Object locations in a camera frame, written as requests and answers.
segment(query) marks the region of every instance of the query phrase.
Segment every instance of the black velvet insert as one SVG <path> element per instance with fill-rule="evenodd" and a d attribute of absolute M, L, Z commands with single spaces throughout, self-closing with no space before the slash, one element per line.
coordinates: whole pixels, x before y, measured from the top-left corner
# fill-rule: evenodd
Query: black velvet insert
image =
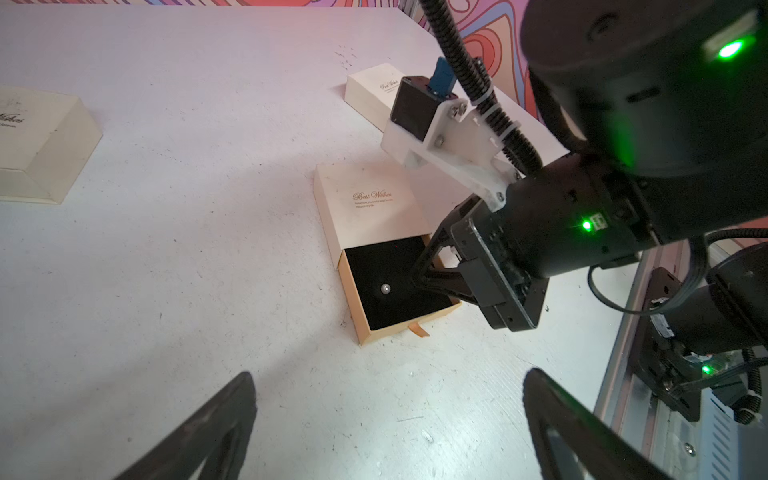
<path fill-rule="evenodd" d="M 452 305 L 446 295 L 417 290 L 411 282 L 410 270 L 423 250 L 421 237 L 345 250 L 371 330 L 415 319 Z M 382 283 L 392 287 L 386 295 L 381 291 Z"/>

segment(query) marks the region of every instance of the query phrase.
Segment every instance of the white box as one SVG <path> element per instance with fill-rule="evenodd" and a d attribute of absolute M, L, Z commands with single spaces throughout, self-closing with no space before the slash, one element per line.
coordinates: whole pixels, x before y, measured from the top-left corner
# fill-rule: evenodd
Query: white box
<path fill-rule="evenodd" d="M 427 336 L 420 323 L 445 316 L 461 305 L 449 299 L 445 308 L 408 315 L 405 321 L 372 329 L 346 251 L 393 240 L 412 241 L 412 237 L 426 243 L 429 225 L 403 167 L 394 161 L 318 165 L 314 190 L 331 263 L 339 271 L 360 345 L 404 329 Z"/>
<path fill-rule="evenodd" d="M 431 233 L 395 161 L 318 165 L 314 188 L 336 268 L 345 248 Z"/>
<path fill-rule="evenodd" d="M 0 200 L 60 204 L 100 139 L 74 95 L 0 86 Z"/>
<path fill-rule="evenodd" d="M 348 75 L 344 101 L 384 131 L 403 74 L 388 63 Z"/>

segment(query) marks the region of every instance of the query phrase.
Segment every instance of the cable tie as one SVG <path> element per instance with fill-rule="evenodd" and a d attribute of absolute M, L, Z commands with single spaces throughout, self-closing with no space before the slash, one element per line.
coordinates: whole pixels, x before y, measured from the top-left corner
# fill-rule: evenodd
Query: cable tie
<path fill-rule="evenodd" d="M 510 125 L 509 127 L 507 127 L 507 129 L 506 129 L 506 130 L 504 130 L 504 131 L 502 132 L 502 134 L 498 136 L 498 139 L 499 139 L 500 141 L 502 141 L 502 143 L 504 143 L 504 139 L 507 137 L 507 135 L 509 135 L 510 133 L 512 133 L 512 131 L 513 131 L 513 130 L 517 130 L 518 128 L 520 128 L 520 122 L 519 122 L 519 121 L 513 121 L 513 122 L 512 122 L 512 125 Z"/>
<path fill-rule="evenodd" d="M 493 107 L 490 107 L 488 110 L 485 111 L 484 114 L 480 115 L 481 120 L 485 121 L 485 119 L 488 118 L 488 116 L 490 116 L 490 114 L 492 114 L 493 112 L 497 111 L 501 107 L 502 107 L 502 104 L 500 104 L 500 103 L 494 104 Z"/>
<path fill-rule="evenodd" d="M 493 94 L 493 82 L 491 82 L 491 84 L 488 86 L 488 90 L 486 90 L 484 94 L 480 95 L 480 97 L 478 97 L 477 100 L 473 100 L 472 102 L 470 102 L 470 103 L 472 103 L 472 107 L 477 107 L 482 102 L 488 100 L 488 98 L 492 94 Z"/>

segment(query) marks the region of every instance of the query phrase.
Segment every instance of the box lid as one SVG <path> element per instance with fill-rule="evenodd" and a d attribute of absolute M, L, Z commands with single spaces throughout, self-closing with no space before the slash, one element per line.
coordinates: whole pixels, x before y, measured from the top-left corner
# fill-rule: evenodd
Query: box lid
<path fill-rule="evenodd" d="M 346 248 L 431 233 L 395 161 L 318 165 L 314 189 L 334 267 Z"/>
<path fill-rule="evenodd" d="M 0 168 L 26 170 L 77 101 L 74 95 L 0 85 Z"/>
<path fill-rule="evenodd" d="M 349 80 L 354 80 L 365 91 L 368 91 L 389 110 L 395 104 L 397 89 L 400 86 L 402 72 L 388 63 L 382 63 L 375 67 L 348 75 Z"/>

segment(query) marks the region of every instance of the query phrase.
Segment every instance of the open drawer box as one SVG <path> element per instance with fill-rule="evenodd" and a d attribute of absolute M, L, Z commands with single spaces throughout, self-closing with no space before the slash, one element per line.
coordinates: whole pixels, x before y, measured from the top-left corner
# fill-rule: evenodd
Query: open drawer box
<path fill-rule="evenodd" d="M 417 290 L 409 272 L 429 227 L 395 162 L 318 165 L 315 200 L 359 343 L 447 315 L 461 304 Z"/>

